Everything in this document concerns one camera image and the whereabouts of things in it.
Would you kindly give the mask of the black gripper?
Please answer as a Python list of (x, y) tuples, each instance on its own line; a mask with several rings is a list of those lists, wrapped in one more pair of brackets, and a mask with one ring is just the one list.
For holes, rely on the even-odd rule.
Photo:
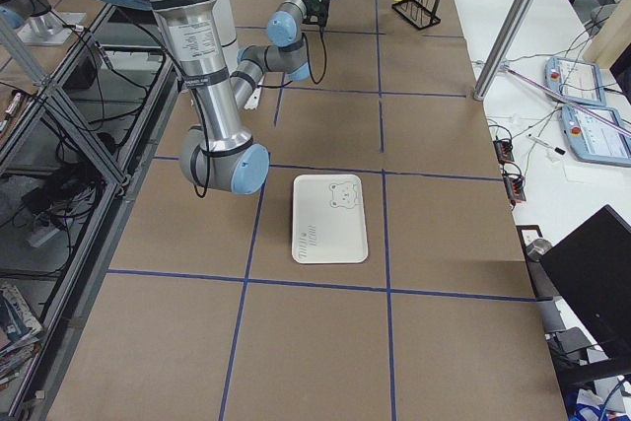
[(303, 24), (325, 27), (328, 21), (329, 0), (303, 0), (307, 8)]

